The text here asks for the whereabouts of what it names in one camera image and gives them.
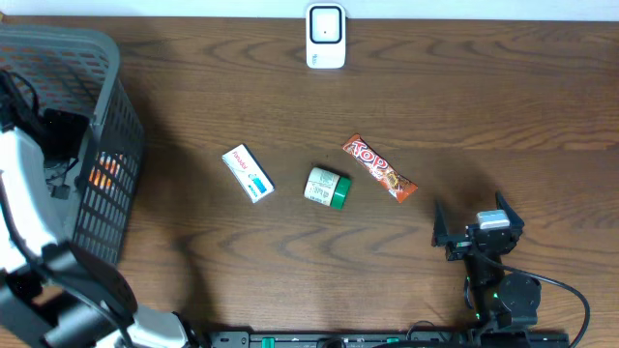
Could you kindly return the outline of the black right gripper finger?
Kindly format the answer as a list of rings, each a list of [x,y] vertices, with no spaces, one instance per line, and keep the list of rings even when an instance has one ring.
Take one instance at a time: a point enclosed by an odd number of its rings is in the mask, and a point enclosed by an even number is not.
[[[505,212],[512,228],[521,230],[524,227],[522,218],[508,204],[503,194],[498,190],[495,192],[495,201],[498,210]]]
[[[449,227],[447,226],[444,212],[439,201],[434,203],[434,224],[431,238],[433,247],[444,247],[449,242]]]

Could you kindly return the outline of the red chocolate bar wrapper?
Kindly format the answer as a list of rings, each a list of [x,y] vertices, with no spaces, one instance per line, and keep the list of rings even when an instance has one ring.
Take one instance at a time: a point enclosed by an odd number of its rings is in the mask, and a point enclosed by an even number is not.
[[[342,150],[351,155],[398,203],[402,203],[418,186],[400,175],[383,157],[377,154],[361,137],[352,135],[342,145]]]

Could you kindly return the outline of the white jar green lid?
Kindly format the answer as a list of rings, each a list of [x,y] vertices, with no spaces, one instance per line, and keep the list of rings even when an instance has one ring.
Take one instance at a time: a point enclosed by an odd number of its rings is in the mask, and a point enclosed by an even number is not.
[[[351,187],[351,180],[334,172],[314,167],[304,189],[306,199],[341,210]]]

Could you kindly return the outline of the white blue medicine box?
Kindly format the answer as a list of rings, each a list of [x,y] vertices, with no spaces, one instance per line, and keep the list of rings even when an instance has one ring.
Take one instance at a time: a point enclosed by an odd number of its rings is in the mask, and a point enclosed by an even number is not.
[[[230,169],[252,203],[275,191],[275,186],[246,144],[240,144],[222,155],[222,160]]]

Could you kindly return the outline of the orange small carton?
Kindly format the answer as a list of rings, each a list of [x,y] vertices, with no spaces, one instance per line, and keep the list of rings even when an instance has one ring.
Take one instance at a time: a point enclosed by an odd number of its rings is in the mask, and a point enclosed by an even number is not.
[[[122,154],[111,155],[107,152],[101,152],[97,156],[96,164],[91,169],[89,182],[99,189],[111,189],[113,180],[120,175],[123,158]]]

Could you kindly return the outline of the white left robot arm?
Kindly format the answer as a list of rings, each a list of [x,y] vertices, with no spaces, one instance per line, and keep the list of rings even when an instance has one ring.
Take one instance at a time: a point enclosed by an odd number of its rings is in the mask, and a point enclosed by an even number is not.
[[[1,73],[1,323],[33,347],[198,347],[175,312],[116,270],[142,128],[127,104],[56,106],[33,73]]]

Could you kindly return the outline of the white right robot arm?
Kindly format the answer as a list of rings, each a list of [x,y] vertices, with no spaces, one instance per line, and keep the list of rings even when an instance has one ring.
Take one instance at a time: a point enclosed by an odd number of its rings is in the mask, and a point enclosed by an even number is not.
[[[444,211],[435,205],[431,244],[444,247],[446,259],[463,261],[468,276],[470,306],[492,331],[525,330],[538,323],[541,284],[530,275],[507,271],[501,257],[510,253],[523,232],[524,221],[503,195],[496,208],[480,212],[460,234],[450,232]]]

